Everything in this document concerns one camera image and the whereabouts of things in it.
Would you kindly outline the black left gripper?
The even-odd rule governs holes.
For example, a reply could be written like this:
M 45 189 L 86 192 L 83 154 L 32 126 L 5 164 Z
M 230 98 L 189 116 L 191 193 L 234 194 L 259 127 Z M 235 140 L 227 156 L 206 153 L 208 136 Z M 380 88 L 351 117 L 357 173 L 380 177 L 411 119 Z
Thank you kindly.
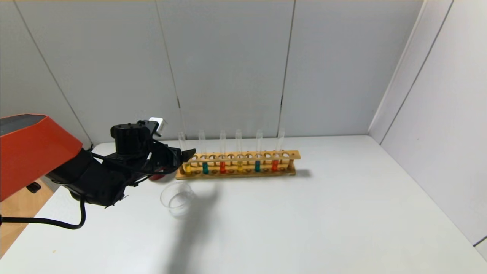
M 181 151 L 155 139 L 152 143 L 152 166 L 157 172 L 173 173 L 181 166 L 181 162 L 190 161 L 196 154 L 195 148 Z

